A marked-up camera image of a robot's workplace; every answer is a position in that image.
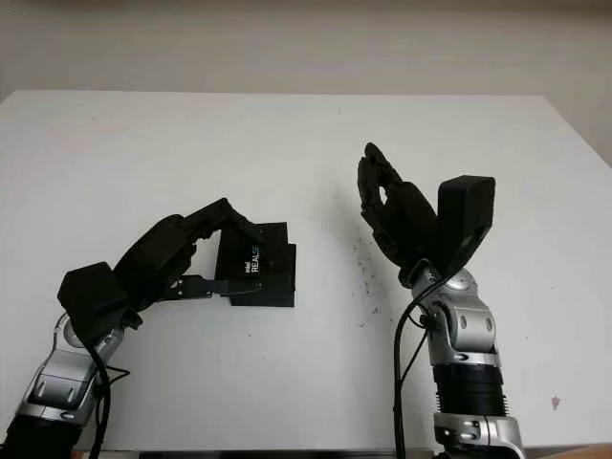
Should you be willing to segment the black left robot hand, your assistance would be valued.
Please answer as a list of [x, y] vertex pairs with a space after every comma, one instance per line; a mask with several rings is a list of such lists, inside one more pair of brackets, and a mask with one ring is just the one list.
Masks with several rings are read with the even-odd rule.
[[263, 245], [263, 231], [221, 198], [188, 216], [165, 217], [142, 236], [121, 258], [114, 273], [138, 312], [167, 300], [210, 297], [230, 291], [227, 280], [210, 281], [185, 275], [196, 252], [196, 242], [223, 229], [234, 229]]

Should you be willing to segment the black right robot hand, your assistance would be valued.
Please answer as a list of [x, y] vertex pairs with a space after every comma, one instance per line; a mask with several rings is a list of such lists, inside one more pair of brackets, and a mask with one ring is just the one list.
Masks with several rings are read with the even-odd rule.
[[413, 288], [431, 258], [435, 211], [420, 189], [403, 180], [372, 142], [365, 146], [358, 164], [358, 190], [361, 216], [378, 247], [400, 268], [400, 283]]

